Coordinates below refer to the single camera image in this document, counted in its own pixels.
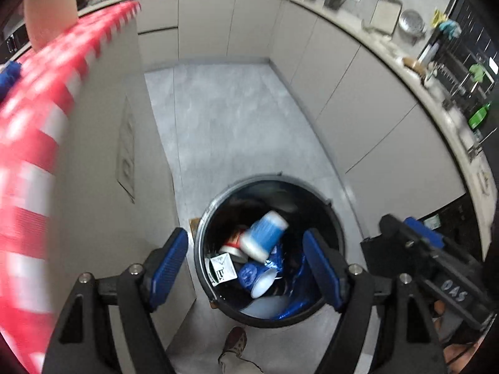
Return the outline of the person's right hand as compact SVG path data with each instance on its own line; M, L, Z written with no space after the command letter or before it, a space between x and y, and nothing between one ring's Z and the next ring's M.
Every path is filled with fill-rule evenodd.
M453 311L446 312L446 304L442 300L434 303L434 327L443 347L444 360L448 373L460 373L481 346L486 335L458 335L461 321Z

